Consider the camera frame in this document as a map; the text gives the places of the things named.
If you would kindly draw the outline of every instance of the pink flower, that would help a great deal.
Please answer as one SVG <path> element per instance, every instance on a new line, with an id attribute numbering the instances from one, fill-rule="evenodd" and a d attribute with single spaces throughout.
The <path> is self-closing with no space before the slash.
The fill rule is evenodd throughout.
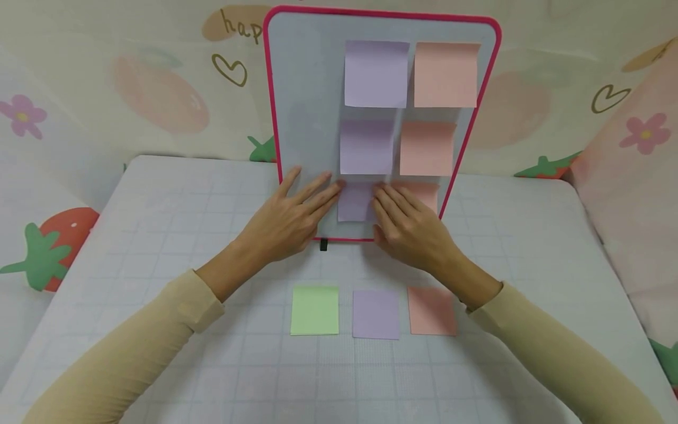
<path id="1" fill-rule="evenodd" d="M 639 118 L 631 117 L 626 121 L 626 128 L 631 135 L 619 143 L 619 147 L 631 147 L 638 145 L 638 151 L 643 155 L 649 155 L 654 147 L 667 142 L 671 136 L 668 128 L 661 128 L 666 122 L 664 113 L 655 113 L 647 122 L 642 122 Z"/>
<path id="2" fill-rule="evenodd" d="M 35 125 L 47 119 L 47 112 L 34 107 L 30 98 L 23 94 L 12 97 L 12 104 L 0 102 L 0 113 L 12 120 L 12 131 L 23 137 L 26 131 L 38 140 L 42 140 L 42 132 Z"/>

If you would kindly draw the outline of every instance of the beige sleeve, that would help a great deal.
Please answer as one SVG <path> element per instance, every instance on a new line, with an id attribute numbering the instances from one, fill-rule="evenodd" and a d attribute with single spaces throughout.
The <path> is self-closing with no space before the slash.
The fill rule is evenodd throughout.
<path id="1" fill-rule="evenodd" d="M 498 337 L 584 424 L 662 424 L 648 398 L 600 352 L 504 288 L 470 317 Z"/>
<path id="2" fill-rule="evenodd" d="M 71 365 L 24 423 L 117 423 L 191 335 L 223 313 L 203 280 L 187 271 Z"/>

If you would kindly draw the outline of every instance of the pink whiteboard frame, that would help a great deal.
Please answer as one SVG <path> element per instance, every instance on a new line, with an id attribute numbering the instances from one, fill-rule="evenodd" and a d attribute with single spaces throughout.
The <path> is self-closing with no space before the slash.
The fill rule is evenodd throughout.
<path id="1" fill-rule="evenodd" d="M 452 192 L 452 186 L 456 180 L 457 173 L 459 172 L 459 167 L 461 166 L 462 159 L 464 158 L 464 152 L 466 151 L 466 145 L 468 144 L 468 139 L 471 137 L 471 131 L 473 130 L 473 124 L 475 123 L 475 118 L 478 115 L 478 109 L 480 109 L 480 104 L 483 100 L 483 95 L 485 94 L 485 89 L 487 88 L 487 82 L 490 80 L 490 74 L 492 74 L 492 68 L 494 68 L 494 61 L 497 59 L 497 53 L 499 52 L 499 46 L 502 41 L 502 29 L 492 18 L 487 16 L 467 16 L 467 15 L 451 15 L 451 14 L 426 14 L 426 13 L 414 13 L 414 12 L 388 12 L 384 10 L 360 10 L 360 9 L 340 9 L 335 7 L 316 7 L 316 6 L 297 6 L 297 5 L 278 5 L 266 14 L 264 19 L 264 51 L 266 52 L 266 74 L 268 75 L 268 94 L 271 97 L 271 119 L 273 120 L 273 137 L 275 139 L 275 155 L 277 157 L 278 165 L 278 180 L 279 182 L 283 181 L 283 164 L 280 160 L 280 144 L 278 136 L 278 120 L 277 114 L 275 111 L 275 93 L 273 89 L 273 71 L 271 70 L 271 44 L 268 40 L 268 24 L 271 23 L 273 16 L 280 12 L 291 12 L 298 14 L 327 14 L 327 15 L 348 15 L 348 16 L 367 16 L 372 18 L 399 18 L 399 19 L 416 19 L 416 20 L 442 20 L 442 21 L 454 21 L 454 22 L 473 22 L 477 24 L 487 24 L 494 29 L 496 35 L 496 42 L 494 44 L 494 49 L 492 50 L 492 56 L 490 57 L 490 62 L 487 64 L 487 72 L 485 72 L 485 78 L 483 78 L 483 83 L 480 86 L 480 91 L 478 93 L 477 106 L 473 109 L 473 114 L 471 115 L 471 120 L 468 123 L 468 130 L 464 136 L 464 142 L 462 143 L 462 148 L 459 151 L 459 158 L 456 160 L 454 170 L 452 171 L 452 177 L 450 178 L 450 184 L 447 186 L 447 193 L 445 194 L 445 199 L 443 200 L 443 205 L 440 208 L 440 213 L 438 217 L 443 218 L 443 213 L 445 212 L 445 207 L 447 206 L 447 201 L 450 198 L 450 193 Z M 322 237 L 316 237 L 314 240 L 320 240 Z M 342 238 L 342 237 L 328 237 L 327 240 L 333 242 L 373 242 L 374 239 L 351 239 L 351 238 Z"/>

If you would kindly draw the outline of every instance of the left hand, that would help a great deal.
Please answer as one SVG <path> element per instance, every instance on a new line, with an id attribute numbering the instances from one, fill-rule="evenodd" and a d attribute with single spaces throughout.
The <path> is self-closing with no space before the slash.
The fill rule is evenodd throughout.
<path id="1" fill-rule="evenodd" d="M 299 173 L 300 166 L 287 173 L 273 196 L 234 241 L 255 250 L 264 265 L 303 251 L 315 237 L 320 220 L 339 200 L 344 187 L 344 182 L 339 180 L 315 194 L 332 176 L 331 172 L 323 172 L 299 193 L 288 197 Z"/>
<path id="2" fill-rule="evenodd" d="M 292 168 L 235 240 L 196 271 L 220 301 L 269 263 L 303 251 L 315 237 L 320 220 L 339 200 L 345 185 L 342 180 L 316 193 L 331 172 L 323 172 L 288 197 L 299 173 L 300 166 Z"/>

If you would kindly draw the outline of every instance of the hand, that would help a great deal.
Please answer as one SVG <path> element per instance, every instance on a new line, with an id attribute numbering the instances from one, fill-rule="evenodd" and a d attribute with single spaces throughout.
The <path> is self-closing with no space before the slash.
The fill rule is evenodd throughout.
<path id="1" fill-rule="evenodd" d="M 294 167 L 270 199 L 254 214 L 234 243 L 257 252 L 264 263 L 281 261 L 303 251 L 318 231 L 318 223 L 339 199 L 344 182 L 339 180 L 320 193 L 315 192 L 332 176 L 320 174 L 311 183 L 288 197 L 301 172 Z"/>
<path id="2" fill-rule="evenodd" d="M 392 258 L 430 273 L 469 309 L 492 300 L 502 284 L 465 257 L 438 216 L 406 188 L 381 184 L 372 206 L 374 242 Z"/>
<path id="3" fill-rule="evenodd" d="M 288 197 L 299 173 L 301 167 L 292 168 L 235 240 L 196 271 L 220 301 L 267 264 L 304 250 L 315 237 L 320 220 L 339 199 L 345 184 L 341 180 L 316 193 L 330 179 L 331 172 L 320 174 L 299 193 Z"/>
<path id="4" fill-rule="evenodd" d="M 372 205 L 374 242 L 394 259 L 435 276 L 451 257 L 463 256 L 435 212 L 408 189 L 377 185 Z"/>

